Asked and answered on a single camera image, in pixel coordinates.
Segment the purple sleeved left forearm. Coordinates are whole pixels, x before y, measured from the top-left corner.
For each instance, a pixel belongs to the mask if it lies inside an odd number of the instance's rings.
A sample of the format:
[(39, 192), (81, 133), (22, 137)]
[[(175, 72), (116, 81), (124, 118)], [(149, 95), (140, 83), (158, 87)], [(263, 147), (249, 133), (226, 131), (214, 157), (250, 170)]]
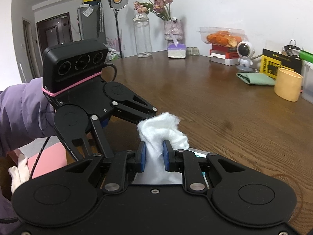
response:
[(42, 78), (1, 92), (1, 157), (37, 138), (55, 136), (55, 109), (42, 91)]

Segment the left hand in white glove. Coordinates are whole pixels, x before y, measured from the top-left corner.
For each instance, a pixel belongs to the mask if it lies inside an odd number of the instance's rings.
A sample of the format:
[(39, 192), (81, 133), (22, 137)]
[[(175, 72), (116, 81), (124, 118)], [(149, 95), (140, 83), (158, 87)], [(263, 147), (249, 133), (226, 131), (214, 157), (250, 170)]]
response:
[(14, 193), (16, 189), (30, 179), (30, 171), (28, 168), (28, 157), (20, 154), (17, 159), (17, 166), (10, 167), (8, 173), (12, 178), (11, 192)]

